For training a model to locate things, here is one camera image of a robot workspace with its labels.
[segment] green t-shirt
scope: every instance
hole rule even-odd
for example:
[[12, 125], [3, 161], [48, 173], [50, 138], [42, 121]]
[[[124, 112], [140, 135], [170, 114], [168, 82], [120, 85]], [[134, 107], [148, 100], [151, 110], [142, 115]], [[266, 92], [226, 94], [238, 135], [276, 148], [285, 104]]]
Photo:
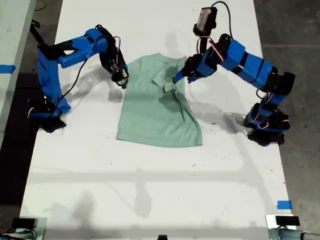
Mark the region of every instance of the green t-shirt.
[[173, 84], [186, 60], [157, 53], [128, 65], [117, 139], [168, 148], [202, 145], [201, 128], [185, 98], [185, 81]]

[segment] mint green shirt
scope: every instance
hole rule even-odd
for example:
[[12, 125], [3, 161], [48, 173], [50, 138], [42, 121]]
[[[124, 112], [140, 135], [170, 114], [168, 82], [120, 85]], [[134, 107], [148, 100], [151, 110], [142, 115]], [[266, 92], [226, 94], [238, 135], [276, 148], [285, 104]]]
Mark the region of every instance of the mint green shirt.
[[201, 128], [185, 98], [185, 81], [173, 84], [186, 60], [157, 53], [128, 65], [117, 139], [167, 148], [202, 145]]

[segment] black cable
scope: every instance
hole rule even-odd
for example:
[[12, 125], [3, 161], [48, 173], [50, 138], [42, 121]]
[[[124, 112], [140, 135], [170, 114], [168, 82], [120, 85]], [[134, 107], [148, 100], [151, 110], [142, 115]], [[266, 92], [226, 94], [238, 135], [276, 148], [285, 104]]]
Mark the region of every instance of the black cable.
[[263, 97], [260, 97], [259, 94], [258, 94], [259, 90], [260, 90], [259, 88], [256, 90], [255, 95], [256, 95], [258, 98], [262, 99]]
[[70, 93], [71, 90], [72, 90], [72, 89], [75, 87], [75, 85], [77, 84], [78, 79], [79, 79], [80, 72], [81, 72], [82, 68], [84, 67], [84, 65], [86, 64], [87, 61], [88, 61], [88, 58], [82, 63], [81, 67], [79, 68], [78, 74], [77, 74], [77, 76], [76, 76], [76, 79], [75, 79], [73, 85], [69, 88], [68, 91], [66, 91], [65, 94], [63, 94], [63, 95], [59, 98], [58, 102], [57, 102], [56, 105], [54, 106], [53, 112], [49, 115], [49, 118], [52, 117], [52, 115], [55, 113], [55, 111], [56, 111], [59, 103], [61, 102], [61, 100], [64, 99], [64, 97], [65, 97], [68, 93]]
[[229, 10], [229, 7], [228, 5], [224, 2], [224, 1], [216, 1], [214, 4], [212, 4], [211, 7], [213, 7], [214, 5], [216, 4], [223, 4], [225, 5], [227, 11], [228, 11], [228, 14], [229, 14], [229, 32], [230, 32], [230, 37], [231, 39], [234, 39], [234, 37], [232, 36], [232, 31], [231, 31], [231, 13], [230, 13], [230, 10]]
[[[100, 36], [95, 40], [94, 45], [93, 45], [93, 47], [92, 47], [92, 51], [94, 51], [94, 50], [96, 49], [96, 46], [97, 46], [97, 44], [98, 44], [98, 40], [101, 39], [101, 38], [104, 38], [104, 36], [103, 36], [103, 35], [100, 35]], [[83, 62], [83, 64], [82, 64], [81, 67], [79, 68], [78, 74], [77, 74], [77, 76], [76, 76], [76, 79], [75, 79], [73, 85], [69, 88], [68, 91], [66, 91], [65, 94], [63, 94], [63, 95], [59, 98], [58, 102], [57, 102], [56, 105], [54, 106], [54, 109], [53, 109], [52, 113], [46, 118], [46, 120], [48, 120], [49, 118], [52, 117], [52, 115], [55, 113], [56, 109], [58, 108], [58, 105], [59, 105], [59, 103], [61, 102], [61, 100], [62, 100], [68, 93], [70, 93], [71, 90], [76, 86], [76, 84], [77, 84], [77, 82], [78, 82], [78, 79], [79, 79], [80, 72], [81, 72], [82, 68], [84, 67], [84, 65], [86, 64], [87, 61], [88, 61], [88, 58]]]
[[36, 11], [36, 12], [41, 11], [42, 9], [45, 9], [47, 6], [47, 3], [44, 0], [40, 0], [40, 1], [43, 3], [43, 5], [42, 5], [42, 7], [35, 9], [34, 11]]

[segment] wire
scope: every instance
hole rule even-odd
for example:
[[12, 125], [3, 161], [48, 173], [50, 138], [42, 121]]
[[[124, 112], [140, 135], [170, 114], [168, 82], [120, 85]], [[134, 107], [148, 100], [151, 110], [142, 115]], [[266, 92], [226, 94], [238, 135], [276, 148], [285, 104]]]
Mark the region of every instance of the wire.
[[258, 98], [262, 99], [263, 97], [259, 96], [259, 94], [258, 94], [259, 90], [260, 90], [259, 88], [256, 90], [255, 95], [256, 95]]
[[55, 111], [56, 111], [59, 103], [61, 102], [61, 100], [62, 100], [63, 98], [65, 98], [65, 96], [66, 96], [68, 93], [70, 93], [71, 90], [75, 87], [75, 85], [76, 85], [77, 82], [78, 82], [80, 72], [81, 72], [82, 68], [84, 67], [84, 65], [86, 64], [87, 61], [88, 61], [88, 58], [82, 63], [81, 67], [79, 68], [78, 74], [77, 74], [77, 76], [76, 76], [76, 79], [75, 79], [73, 85], [69, 88], [68, 91], [66, 91], [65, 94], [63, 94], [63, 95], [59, 98], [58, 102], [57, 102], [56, 105], [54, 106], [53, 112], [48, 116], [48, 118], [51, 118], [51, 117], [52, 117], [52, 115], [55, 113]]
[[[259, 92], [260, 89], [257, 89], [256, 92], [255, 92], [255, 95], [260, 98], [260, 99], [263, 99], [263, 97], [259, 96], [258, 92]], [[279, 108], [276, 108], [275, 110], [277, 110], [279, 113], [283, 114], [284, 113], [279, 109]]]
[[38, 8], [38, 9], [35, 9], [34, 11], [41, 11], [41, 10], [43, 10], [43, 9], [45, 9], [46, 8], [46, 6], [47, 6], [47, 3], [44, 1], [44, 0], [39, 0], [39, 1], [41, 1], [41, 2], [43, 2], [43, 6], [42, 7], [40, 7], [40, 8]]
[[221, 59], [221, 61], [223, 62], [225, 60], [225, 58], [221, 55], [221, 53], [218, 51], [218, 49], [215, 46], [215, 42], [213, 41], [213, 39], [209, 36], [201, 36], [199, 37], [199, 39], [196, 41], [196, 53], [199, 54], [199, 41], [200, 39], [205, 38], [205, 39], [209, 39], [209, 43], [212, 45], [214, 51], [216, 52], [216, 54], [218, 54], [219, 58]]
[[[92, 47], [92, 51], [94, 51], [94, 50], [96, 49], [97, 44], [98, 44], [98, 40], [101, 39], [101, 38], [104, 38], [104, 36], [103, 36], [103, 35], [100, 35], [100, 36], [95, 40], [94, 45], [93, 45], [93, 47]], [[81, 73], [81, 70], [82, 70], [82, 68], [84, 67], [84, 65], [86, 64], [87, 61], [88, 61], [88, 58], [84, 60], [83, 64], [82, 64], [81, 67], [79, 68], [78, 74], [77, 74], [77, 76], [76, 76], [76, 79], [75, 79], [73, 85], [70, 87], [70, 89], [69, 89], [68, 91], [66, 91], [65, 94], [63, 94], [63, 95], [59, 98], [58, 102], [57, 102], [56, 105], [54, 106], [54, 109], [53, 109], [52, 113], [46, 118], [46, 121], [48, 121], [48, 119], [51, 118], [52, 115], [55, 113], [55, 111], [56, 111], [56, 109], [58, 108], [58, 105], [59, 105], [59, 103], [61, 102], [61, 100], [62, 100], [68, 93], [70, 93], [71, 90], [76, 86], [76, 84], [77, 84], [77, 82], [78, 82], [78, 79], [79, 79], [79, 75], [80, 75], [80, 73]]]
[[197, 54], [199, 54], [199, 41], [200, 41], [202, 38], [203, 38], [203, 39], [210, 39], [212, 42], [214, 42], [213, 39], [212, 39], [211, 37], [209, 37], [209, 36], [201, 36], [201, 37], [199, 37], [198, 40], [196, 41], [196, 53], [197, 53]]
[[216, 1], [214, 4], [212, 4], [211, 7], [213, 7], [216, 4], [225, 5], [225, 7], [226, 7], [226, 9], [228, 11], [228, 14], [229, 14], [229, 32], [230, 32], [230, 37], [231, 37], [231, 39], [234, 39], [234, 37], [232, 36], [232, 31], [231, 31], [231, 13], [230, 13], [230, 9], [229, 9], [228, 5], [224, 1]]
[[120, 52], [120, 45], [121, 45], [121, 38], [119, 36], [114, 36], [113, 37], [114, 39], [119, 39], [119, 46], [117, 47], [117, 55], [116, 55], [116, 64], [118, 64], [118, 55], [119, 55], [119, 52]]
[[35, 109], [35, 108], [34, 108], [34, 107], [30, 108], [30, 110], [28, 111], [28, 117], [27, 117], [27, 118], [29, 118], [30, 113], [31, 113], [31, 111], [32, 111], [33, 109]]

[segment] white table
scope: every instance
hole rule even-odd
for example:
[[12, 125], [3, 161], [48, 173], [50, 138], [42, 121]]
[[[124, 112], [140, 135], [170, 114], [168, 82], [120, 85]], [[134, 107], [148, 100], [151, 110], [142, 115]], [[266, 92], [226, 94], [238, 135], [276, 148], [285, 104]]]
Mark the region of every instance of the white table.
[[[233, 36], [261, 56], [252, 0], [227, 0]], [[121, 36], [127, 63], [149, 54], [193, 55], [192, 32], [210, 0], [64, 0], [56, 43], [101, 24]], [[212, 37], [228, 32], [218, 6]], [[64, 92], [80, 64], [60, 69]], [[36, 138], [21, 216], [47, 218], [46, 239], [267, 239], [265, 215], [287, 200], [279, 148], [263, 148], [244, 135], [233, 116], [258, 101], [255, 89], [221, 67], [186, 84], [203, 133], [203, 146], [160, 148], [116, 140], [124, 94], [99, 57], [91, 58], [67, 97], [67, 127]]]
[[0, 148], [35, 4], [36, 0], [0, 0], [0, 65], [16, 67], [13, 74], [0, 74]]

